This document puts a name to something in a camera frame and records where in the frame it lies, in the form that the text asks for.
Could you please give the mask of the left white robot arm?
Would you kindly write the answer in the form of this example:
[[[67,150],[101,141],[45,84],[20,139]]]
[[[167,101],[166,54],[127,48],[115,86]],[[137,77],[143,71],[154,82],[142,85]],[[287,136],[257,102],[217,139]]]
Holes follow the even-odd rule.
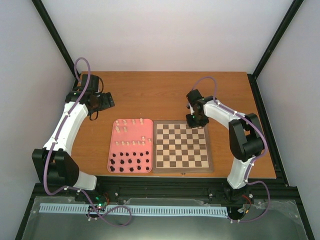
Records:
[[[95,202],[103,198],[104,188],[97,184],[96,176],[80,171],[71,155],[84,119],[92,120],[92,115],[115,106],[112,94],[103,90],[99,76],[84,74],[81,84],[65,97],[63,113],[53,134],[31,155],[41,183],[86,190],[86,195]]]

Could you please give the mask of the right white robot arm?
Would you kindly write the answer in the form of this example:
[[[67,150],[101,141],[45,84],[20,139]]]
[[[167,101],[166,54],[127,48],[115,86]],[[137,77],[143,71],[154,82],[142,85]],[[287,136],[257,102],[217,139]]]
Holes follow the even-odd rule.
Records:
[[[259,118],[254,113],[233,110],[213,96],[203,97],[197,89],[191,90],[186,98],[190,109],[186,122],[190,128],[205,127],[213,119],[228,129],[233,163],[223,192],[228,202],[235,202],[245,191],[255,161],[268,150]]]

